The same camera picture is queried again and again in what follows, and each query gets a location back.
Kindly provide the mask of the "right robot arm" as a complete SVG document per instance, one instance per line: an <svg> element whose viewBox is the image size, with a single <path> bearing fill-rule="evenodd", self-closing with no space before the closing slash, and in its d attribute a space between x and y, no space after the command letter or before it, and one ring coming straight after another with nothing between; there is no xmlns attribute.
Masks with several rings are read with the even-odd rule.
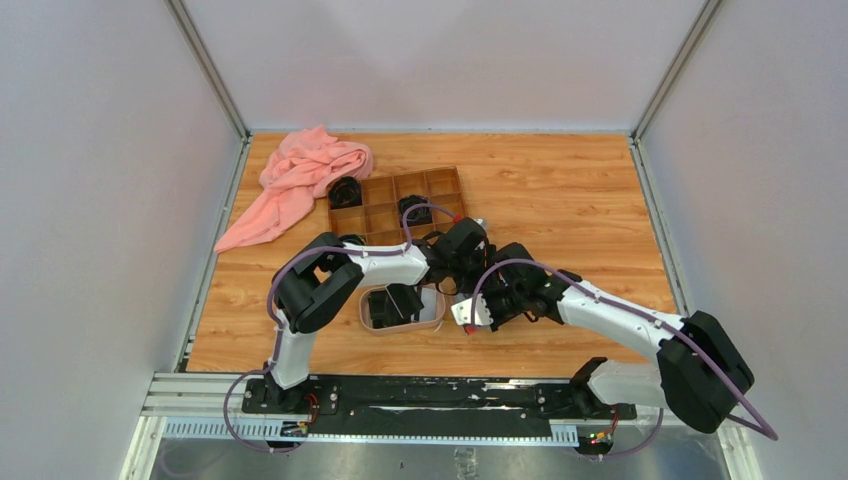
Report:
<svg viewBox="0 0 848 480"><path fill-rule="evenodd" d="M520 314L603 335L638 353L642 364L595 357L571 379L571 403L584 417L609 406L668 409L688 427L713 433L731 420L766 436L773 429L746 398L755 377L717 318L664 313L624 300L581 276L535 261L511 243L474 286L472 321Z"/></svg>

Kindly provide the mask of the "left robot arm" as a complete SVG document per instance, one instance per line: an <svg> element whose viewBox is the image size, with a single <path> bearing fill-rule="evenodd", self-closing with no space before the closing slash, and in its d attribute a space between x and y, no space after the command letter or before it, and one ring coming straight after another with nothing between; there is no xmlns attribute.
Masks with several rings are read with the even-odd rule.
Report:
<svg viewBox="0 0 848 480"><path fill-rule="evenodd" d="M455 222L434 243L395 246L345 243L331 232L316 237L273 276L266 310L275 324L272 354L263 370L268 400L283 413L306 400L305 382L317 332L337 316L352 294L391 284L415 288L470 272L472 253L487 239L471 218Z"/></svg>

